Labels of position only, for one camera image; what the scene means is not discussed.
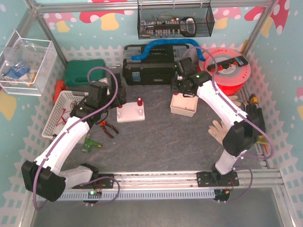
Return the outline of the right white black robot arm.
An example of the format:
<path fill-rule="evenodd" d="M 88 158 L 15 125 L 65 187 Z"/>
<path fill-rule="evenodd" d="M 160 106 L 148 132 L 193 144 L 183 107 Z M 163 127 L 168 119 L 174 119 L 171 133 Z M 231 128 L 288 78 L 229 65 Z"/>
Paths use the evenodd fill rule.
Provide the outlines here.
<path fill-rule="evenodd" d="M 175 69 L 177 72 L 172 79 L 171 90 L 184 96 L 197 96 L 205 101 L 227 128 L 223 138 L 224 151 L 214 165 L 219 174 L 226 175 L 232 171 L 240 155 L 256 143 L 258 131 L 246 120 L 258 123 L 258 117 L 247 114 L 229 100 L 207 71 L 196 70 L 190 57 L 175 62 Z"/>

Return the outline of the white parts tray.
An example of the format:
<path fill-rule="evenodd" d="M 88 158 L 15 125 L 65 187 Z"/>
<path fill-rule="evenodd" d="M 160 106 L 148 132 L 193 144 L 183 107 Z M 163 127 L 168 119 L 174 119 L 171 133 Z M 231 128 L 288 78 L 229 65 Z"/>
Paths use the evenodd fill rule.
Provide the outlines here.
<path fill-rule="evenodd" d="M 197 110 L 198 97 L 183 97 L 181 93 L 174 93 L 170 103 L 172 114 L 193 117 Z"/>

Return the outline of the white peg base plate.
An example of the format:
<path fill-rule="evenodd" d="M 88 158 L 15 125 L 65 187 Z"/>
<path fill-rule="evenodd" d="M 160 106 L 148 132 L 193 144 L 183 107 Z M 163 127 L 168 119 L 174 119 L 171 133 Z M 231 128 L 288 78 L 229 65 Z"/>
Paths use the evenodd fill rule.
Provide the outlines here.
<path fill-rule="evenodd" d="M 116 108 L 116 120 L 118 123 L 144 121 L 144 102 L 129 102 Z"/>

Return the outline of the large red spring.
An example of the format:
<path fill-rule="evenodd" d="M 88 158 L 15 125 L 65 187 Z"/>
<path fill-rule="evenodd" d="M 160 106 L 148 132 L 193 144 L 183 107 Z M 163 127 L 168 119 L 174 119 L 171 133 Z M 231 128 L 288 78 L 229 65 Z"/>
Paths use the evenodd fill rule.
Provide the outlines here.
<path fill-rule="evenodd" d="M 142 106 L 142 105 L 143 105 L 143 100 L 142 100 L 141 97 L 139 97 L 139 98 L 137 99 L 137 105 L 138 105 L 138 106 Z"/>

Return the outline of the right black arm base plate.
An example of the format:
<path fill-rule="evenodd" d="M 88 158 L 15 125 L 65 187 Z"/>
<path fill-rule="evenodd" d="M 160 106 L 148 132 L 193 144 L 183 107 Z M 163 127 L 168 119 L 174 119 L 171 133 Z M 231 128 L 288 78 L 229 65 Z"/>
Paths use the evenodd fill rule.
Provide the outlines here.
<path fill-rule="evenodd" d="M 224 186 L 239 186 L 238 174 L 234 171 L 226 175 L 221 175 L 215 171 L 197 172 L 196 180 L 198 187 L 224 187 Z"/>

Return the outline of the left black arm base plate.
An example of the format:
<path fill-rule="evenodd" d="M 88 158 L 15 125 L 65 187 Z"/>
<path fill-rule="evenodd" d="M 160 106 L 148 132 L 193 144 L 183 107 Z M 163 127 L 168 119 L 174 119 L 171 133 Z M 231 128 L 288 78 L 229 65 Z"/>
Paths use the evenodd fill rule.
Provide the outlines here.
<path fill-rule="evenodd" d="M 114 187 L 114 174 L 99 174 L 98 177 L 93 177 L 92 180 L 102 178 L 96 182 L 86 185 L 76 185 L 73 189 L 113 189 Z"/>

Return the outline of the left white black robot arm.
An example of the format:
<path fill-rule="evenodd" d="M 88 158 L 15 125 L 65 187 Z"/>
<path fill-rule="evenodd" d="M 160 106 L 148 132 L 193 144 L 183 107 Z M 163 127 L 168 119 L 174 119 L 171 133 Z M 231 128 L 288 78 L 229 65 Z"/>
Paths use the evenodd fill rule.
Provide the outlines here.
<path fill-rule="evenodd" d="M 32 192 L 34 205 L 37 205 L 38 197 L 54 202 L 74 186 L 95 188 L 98 183 L 116 181 L 113 175 L 100 175 L 96 167 L 86 163 L 66 171 L 62 166 L 78 142 L 101 121 L 103 113 L 126 103 L 125 96 L 125 89 L 117 80 L 110 86 L 93 82 L 88 95 L 74 106 L 65 126 L 49 147 L 34 161 L 23 163 L 21 172 L 25 188 Z"/>

